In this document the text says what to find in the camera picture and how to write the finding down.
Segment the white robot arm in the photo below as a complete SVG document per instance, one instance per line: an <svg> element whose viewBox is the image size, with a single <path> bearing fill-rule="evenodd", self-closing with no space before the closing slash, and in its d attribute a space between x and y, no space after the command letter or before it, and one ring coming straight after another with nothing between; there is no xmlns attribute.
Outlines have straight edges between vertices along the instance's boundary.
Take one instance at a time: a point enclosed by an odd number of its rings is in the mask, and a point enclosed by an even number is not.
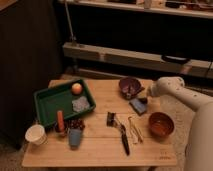
<svg viewBox="0 0 213 171"><path fill-rule="evenodd" d="M160 77L148 86L148 94L170 95L195 112L184 171L213 171L213 97L186 88L181 77Z"/></svg>

